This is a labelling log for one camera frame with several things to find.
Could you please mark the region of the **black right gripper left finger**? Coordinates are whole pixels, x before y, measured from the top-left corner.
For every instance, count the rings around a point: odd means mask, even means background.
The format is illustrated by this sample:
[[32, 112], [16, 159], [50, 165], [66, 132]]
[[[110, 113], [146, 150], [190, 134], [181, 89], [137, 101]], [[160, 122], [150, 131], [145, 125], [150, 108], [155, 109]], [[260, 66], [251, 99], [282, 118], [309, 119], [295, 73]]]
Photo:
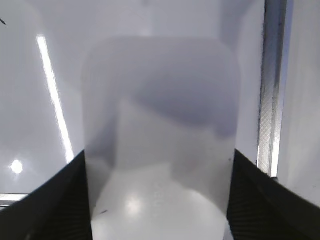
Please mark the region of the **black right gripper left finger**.
[[0, 212], [2, 240], [91, 240], [85, 153]]

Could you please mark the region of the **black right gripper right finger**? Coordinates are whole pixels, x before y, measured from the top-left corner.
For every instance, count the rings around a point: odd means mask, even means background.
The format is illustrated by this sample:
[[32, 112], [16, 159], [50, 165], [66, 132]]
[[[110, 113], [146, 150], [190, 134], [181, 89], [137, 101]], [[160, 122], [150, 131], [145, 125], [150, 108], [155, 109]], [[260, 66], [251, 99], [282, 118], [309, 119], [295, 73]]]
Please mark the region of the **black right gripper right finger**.
[[263, 173], [238, 150], [227, 220], [235, 240], [320, 238], [320, 208]]

